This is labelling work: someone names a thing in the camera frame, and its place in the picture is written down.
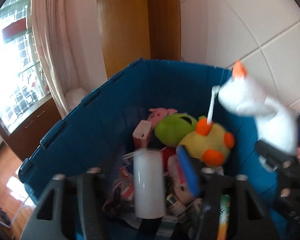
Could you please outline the white goose plush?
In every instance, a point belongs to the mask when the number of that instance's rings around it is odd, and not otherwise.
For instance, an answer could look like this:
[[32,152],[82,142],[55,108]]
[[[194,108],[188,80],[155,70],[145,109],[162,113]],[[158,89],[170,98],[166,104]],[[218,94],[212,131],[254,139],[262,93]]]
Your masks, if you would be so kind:
[[259,140],[286,155],[297,154],[298,127],[291,111],[249,75],[241,61],[236,61],[226,83],[212,87],[207,116],[209,123],[215,99],[232,114],[252,116]]

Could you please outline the yellow green duck plush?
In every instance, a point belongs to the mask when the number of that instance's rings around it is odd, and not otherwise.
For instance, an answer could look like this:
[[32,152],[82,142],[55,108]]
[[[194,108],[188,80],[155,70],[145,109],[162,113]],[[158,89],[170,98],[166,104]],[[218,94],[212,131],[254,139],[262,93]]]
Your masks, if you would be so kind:
[[188,154],[208,167],[221,166],[227,160],[235,145],[235,138],[218,123],[208,123],[207,117],[201,116],[193,132],[187,134],[179,143]]

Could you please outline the pink sheer curtain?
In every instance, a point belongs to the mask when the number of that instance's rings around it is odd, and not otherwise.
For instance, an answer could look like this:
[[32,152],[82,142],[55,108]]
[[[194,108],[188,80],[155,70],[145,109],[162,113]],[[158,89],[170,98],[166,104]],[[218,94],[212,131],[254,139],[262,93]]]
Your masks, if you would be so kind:
[[107,80],[97,0],[31,0],[31,25],[61,117]]

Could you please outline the pink pig plush in crate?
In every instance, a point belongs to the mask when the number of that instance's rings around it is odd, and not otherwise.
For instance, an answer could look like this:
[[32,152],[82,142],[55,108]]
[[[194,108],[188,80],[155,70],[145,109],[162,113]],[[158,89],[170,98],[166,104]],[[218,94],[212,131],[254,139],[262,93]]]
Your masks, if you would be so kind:
[[177,112],[178,111],[174,108],[150,108],[147,120],[150,121],[153,126],[156,126],[166,116]]

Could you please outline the blue plastic storage crate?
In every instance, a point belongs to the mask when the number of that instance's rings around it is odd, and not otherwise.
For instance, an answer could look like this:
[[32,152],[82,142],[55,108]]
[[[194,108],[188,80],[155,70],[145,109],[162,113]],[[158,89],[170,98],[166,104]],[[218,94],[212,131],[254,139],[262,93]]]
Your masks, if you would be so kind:
[[[93,90],[40,141],[26,159],[19,178],[37,204],[57,174],[79,176],[92,167],[103,174],[104,201],[119,173],[119,158],[134,150],[133,131],[152,107],[175,108],[199,117],[209,107],[211,88],[224,84],[229,70],[213,66],[159,60],[138,60]],[[288,237],[287,221],[273,210],[277,178],[258,163],[252,118],[237,117],[217,104],[214,119],[227,128],[236,145],[225,174],[246,180],[253,187],[273,221],[280,239]],[[134,229],[117,215],[104,212],[107,239],[156,239],[161,219],[144,219]]]

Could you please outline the wooden window cabinet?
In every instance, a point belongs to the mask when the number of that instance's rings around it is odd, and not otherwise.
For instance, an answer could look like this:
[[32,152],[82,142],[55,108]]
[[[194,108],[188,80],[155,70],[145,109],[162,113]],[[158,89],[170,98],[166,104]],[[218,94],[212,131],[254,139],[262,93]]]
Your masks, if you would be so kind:
[[15,155],[24,161],[40,145],[44,135],[59,121],[61,115],[52,96],[34,110],[6,139]]

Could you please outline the green frog plush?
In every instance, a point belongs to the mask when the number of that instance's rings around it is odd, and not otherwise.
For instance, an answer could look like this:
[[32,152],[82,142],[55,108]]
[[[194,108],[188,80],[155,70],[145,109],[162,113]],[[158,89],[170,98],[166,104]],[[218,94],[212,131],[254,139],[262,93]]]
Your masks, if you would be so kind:
[[198,120],[187,113],[174,113],[163,118],[154,134],[166,146],[177,147],[181,140],[196,129]]

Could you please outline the white lint roller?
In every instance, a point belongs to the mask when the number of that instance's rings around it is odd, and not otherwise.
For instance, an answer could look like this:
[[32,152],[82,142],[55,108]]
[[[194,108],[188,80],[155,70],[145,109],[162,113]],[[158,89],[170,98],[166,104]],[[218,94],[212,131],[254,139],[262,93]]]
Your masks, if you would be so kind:
[[134,207],[137,217],[157,219],[166,215],[162,154],[141,148],[133,153]]

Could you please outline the green medicine box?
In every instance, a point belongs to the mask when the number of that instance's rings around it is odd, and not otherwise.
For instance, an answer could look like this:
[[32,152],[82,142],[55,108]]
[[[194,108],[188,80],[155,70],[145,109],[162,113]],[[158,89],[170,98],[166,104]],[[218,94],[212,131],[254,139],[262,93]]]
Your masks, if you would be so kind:
[[230,196],[228,194],[221,195],[219,209],[219,226],[217,240],[226,240],[226,232],[229,225],[230,216]]

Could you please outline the red white small box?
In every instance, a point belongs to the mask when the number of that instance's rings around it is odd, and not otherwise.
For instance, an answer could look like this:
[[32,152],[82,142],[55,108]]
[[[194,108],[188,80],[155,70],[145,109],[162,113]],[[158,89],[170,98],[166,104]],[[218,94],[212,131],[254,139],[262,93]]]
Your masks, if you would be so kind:
[[141,120],[133,132],[133,141],[136,149],[147,148],[152,131],[152,123]]

